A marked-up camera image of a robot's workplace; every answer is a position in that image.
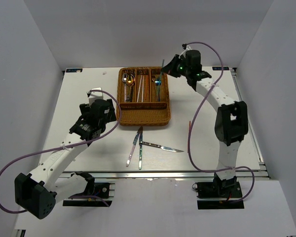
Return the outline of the teal chopstick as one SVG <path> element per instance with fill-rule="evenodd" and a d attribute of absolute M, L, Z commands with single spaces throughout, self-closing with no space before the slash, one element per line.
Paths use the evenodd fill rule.
<path fill-rule="evenodd" d="M 163 75 L 162 68 L 164 67 L 164 61 L 165 59 L 162 59 L 161 70 L 159 75 L 159 86 L 162 84 L 162 75 Z"/>

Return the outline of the blue fork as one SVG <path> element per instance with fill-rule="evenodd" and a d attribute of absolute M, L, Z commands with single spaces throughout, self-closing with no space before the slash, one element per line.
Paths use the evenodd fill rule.
<path fill-rule="evenodd" d="M 155 89 L 156 89 L 156 100 L 157 102 L 160 102 L 161 76 L 158 76 L 154 83 L 155 83 Z"/>

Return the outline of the green rainbow fork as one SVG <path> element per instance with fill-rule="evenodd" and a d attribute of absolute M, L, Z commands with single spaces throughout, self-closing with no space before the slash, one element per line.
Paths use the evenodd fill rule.
<path fill-rule="evenodd" d="M 160 102 L 160 86 L 156 86 L 156 101 Z"/>

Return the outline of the green handled knife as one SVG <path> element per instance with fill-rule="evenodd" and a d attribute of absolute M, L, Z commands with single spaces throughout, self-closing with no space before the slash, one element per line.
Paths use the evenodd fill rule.
<path fill-rule="evenodd" d="M 142 169 L 142 160 L 143 160 L 143 127 L 140 127 L 140 135 L 139 135 L 139 170 Z"/>

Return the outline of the gold rainbow spoon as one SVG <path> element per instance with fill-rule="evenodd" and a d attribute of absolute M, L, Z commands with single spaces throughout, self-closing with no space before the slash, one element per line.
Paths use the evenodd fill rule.
<path fill-rule="evenodd" d="M 133 100 L 133 91 L 134 91 L 135 80 L 136 80 L 135 76 L 133 74 L 131 74 L 129 76 L 128 81 L 127 81 L 127 85 L 129 86 L 129 93 L 126 97 L 127 102 L 132 102 L 132 100 Z"/>

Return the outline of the dark handled knife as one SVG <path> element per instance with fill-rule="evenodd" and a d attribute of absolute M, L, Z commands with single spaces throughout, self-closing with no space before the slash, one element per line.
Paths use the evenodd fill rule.
<path fill-rule="evenodd" d="M 153 147 L 153 148 L 162 149 L 162 150 L 168 151 L 168 152 L 174 152 L 174 153 L 184 152 L 182 150 L 178 150 L 178 149 L 174 149 L 174 148 L 170 148 L 170 147 L 166 147 L 166 146 L 162 146 L 162 145 L 154 144 L 154 143 L 150 143 L 150 142 L 145 142 L 145 141 L 140 142 L 140 144 L 143 146 L 149 146 L 149 147 Z"/>

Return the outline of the pink handled silver spoon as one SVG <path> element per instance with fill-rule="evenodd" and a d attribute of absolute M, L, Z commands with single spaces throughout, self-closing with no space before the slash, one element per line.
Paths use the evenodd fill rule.
<path fill-rule="evenodd" d="M 127 83 L 128 83 L 129 75 L 127 73 L 124 73 L 122 75 L 122 82 L 124 84 L 124 102 L 127 101 Z"/>

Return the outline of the pink handled knife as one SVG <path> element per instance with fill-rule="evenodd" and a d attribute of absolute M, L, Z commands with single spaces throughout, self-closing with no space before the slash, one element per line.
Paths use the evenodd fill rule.
<path fill-rule="evenodd" d="M 135 150 L 135 147 L 136 147 L 137 141 L 138 141 L 138 139 L 139 139 L 140 134 L 142 133 L 142 130 L 143 130 L 143 127 L 141 126 L 141 127 L 138 129 L 138 131 L 137 131 L 137 133 L 136 133 L 136 135 L 135 135 L 135 138 L 134 138 L 134 140 L 133 140 L 133 146 L 132 146 L 131 152 L 130 152 L 130 154 L 129 154 L 128 160 L 127 160 L 127 162 L 126 162 L 126 167 L 128 167 L 129 164 L 130 164 L 130 162 L 131 162 L 131 159 L 132 159 L 132 157 L 133 157 L 133 153 L 134 153 L 134 150 Z"/>

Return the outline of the long orange chopstick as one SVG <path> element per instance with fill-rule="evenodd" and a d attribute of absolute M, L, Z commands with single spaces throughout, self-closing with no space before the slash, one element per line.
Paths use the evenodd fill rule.
<path fill-rule="evenodd" d="M 147 96 L 148 96 L 148 89 L 149 89 L 149 78 L 146 76 L 145 79 L 145 94 L 144 94 L 144 101 L 147 101 Z"/>

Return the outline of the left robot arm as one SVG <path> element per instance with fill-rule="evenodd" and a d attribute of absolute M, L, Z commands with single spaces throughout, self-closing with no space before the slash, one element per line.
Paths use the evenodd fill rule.
<path fill-rule="evenodd" d="M 20 173 L 14 180 L 16 203 L 38 219 L 49 215 L 55 204 L 64 199 L 94 194 L 95 179 L 87 172 L 74 172 L 63 181 L 58 178 L 93 139 L 100 137 L 107 123 L 116 121 L 115 109 L 111 99 L 96 99 L 91 104 L 81 104 L 80 111 L 62 149 L 53 151 L 37 168 L 27 175 Z"/>

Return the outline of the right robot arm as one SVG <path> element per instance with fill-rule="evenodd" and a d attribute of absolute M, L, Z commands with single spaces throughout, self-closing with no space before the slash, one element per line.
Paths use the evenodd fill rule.
<path fill-rule="evenodd" d="M 235 101 L 216 86 L 212 76 L 202 69 L 198 50 L 187 50 L 185 55 L 176 54 L 161 71 L 175 78 L 185 77 L 187 84 L 217 112 L 214 131 L 220 150 L 213 192 L 219 197 L 226 196 L 236 184 L 234 169 L 238 150 L 248 133 L 247 104 Z"/>

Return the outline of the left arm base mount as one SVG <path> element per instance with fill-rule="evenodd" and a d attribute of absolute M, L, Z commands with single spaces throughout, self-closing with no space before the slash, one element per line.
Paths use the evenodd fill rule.
<path fill-rule="evenodd" d="M 87 185 L 82 193 L 75 194 L 63 201 L 63 206 L 69 207 L 110 207 L 115 193 L 115 183 L 96 181 L 95 178 L 83 171 L 71 174 L 82 177 Z"/>

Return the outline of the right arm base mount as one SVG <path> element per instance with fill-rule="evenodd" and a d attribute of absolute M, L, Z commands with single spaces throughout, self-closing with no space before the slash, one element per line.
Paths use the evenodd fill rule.
<path fill-rule="evenodd" d="M 197 208 L 199 210 L 244 209 L 244 202 L 237 201 L 242 198 L 239 182 L 236 182 L 233 188 L 222 193 L 219 193 L 213 182 L 194 183 L 192 190 L 197 194 Z"/>

